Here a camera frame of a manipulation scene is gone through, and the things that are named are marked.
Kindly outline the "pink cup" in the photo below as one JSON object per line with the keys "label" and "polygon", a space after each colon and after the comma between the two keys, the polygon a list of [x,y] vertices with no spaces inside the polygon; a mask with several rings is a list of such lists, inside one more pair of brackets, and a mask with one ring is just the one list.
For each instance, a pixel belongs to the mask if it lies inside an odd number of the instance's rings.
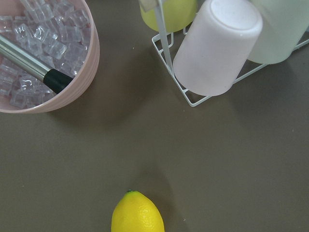
{"label": "pink cup", "polygon": [[207,0],[173,61],[177,80],[189,91],[218,96],[233,85],[263,26],[248,0]]}

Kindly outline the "yellow cup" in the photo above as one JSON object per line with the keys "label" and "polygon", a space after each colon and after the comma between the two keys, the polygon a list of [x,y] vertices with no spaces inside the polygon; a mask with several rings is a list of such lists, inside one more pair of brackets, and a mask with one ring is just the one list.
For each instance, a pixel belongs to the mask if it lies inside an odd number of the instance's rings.
{"label": "yellow cup", "polygon": [[[164,21],[168,33],[187,27],[197,13],[197,0],[167,0],[163,3]],[[154,8],[145,11],[140,4],[140,13],[144,23],[154,31],[159,31]]]}

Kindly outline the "white cup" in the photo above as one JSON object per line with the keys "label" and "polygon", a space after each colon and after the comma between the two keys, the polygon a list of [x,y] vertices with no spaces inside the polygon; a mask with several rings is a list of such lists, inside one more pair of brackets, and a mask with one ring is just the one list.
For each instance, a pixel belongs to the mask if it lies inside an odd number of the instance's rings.
{"label": "white cup", "polygon": [[248,60],[275,64],[286,60],[309,27],[307,0],[252,0],[263,28]]}

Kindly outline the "pink bowl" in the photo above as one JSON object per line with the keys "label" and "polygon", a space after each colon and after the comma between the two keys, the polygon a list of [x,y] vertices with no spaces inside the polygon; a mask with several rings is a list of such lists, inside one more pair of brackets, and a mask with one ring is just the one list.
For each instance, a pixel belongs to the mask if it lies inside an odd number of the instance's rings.
{"label": "pink bowl", "polygon": [[41,105],[32,108],[28,109],[16,108],[10,105],[10,101],[7,97],[1,96],[0,111],[2,113],[36,114],[36,113],[45,113],[57,110],[72,103],[77,98],[79,98],[92,83],[98,69],[99,57],[100,57],[100,46],[99,46],[97,28],[86,1],[72,0],[71,3],[75,6],[76,9],[78,10],[82,9],[88,14],[91,29],[91,37],[90,37],[90,45],[88,53],[85,58],[83,66],[77,73],[77,76],[75,76],[75,78],[68,85],[68,87],[66,87],[62,92],[57,94],[55,97],[53,97],[52,99],[46,101]]}

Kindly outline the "yellow lemon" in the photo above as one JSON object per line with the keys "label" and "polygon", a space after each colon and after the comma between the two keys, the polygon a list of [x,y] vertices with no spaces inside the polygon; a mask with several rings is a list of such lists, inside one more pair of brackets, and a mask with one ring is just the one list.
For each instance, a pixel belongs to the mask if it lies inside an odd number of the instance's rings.
{"label": "yellow lemon", "polygon": [[139,191],[129,190],[113,211],[111,231],[164,232],[165,226],[156,205]]}

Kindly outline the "ice cubes pile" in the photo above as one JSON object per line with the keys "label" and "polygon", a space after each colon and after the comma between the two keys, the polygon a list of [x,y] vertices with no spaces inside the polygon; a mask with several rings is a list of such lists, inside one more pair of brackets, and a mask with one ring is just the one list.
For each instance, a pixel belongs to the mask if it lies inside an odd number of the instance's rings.
{"label": "ice cubes pile", "polygon": [[[52,68],[75,78],[91,44],[91,20],[81,0],[2,0],[0,33]],[[2,108],[24,110],[56,94],[5,57],[0,58]]]}

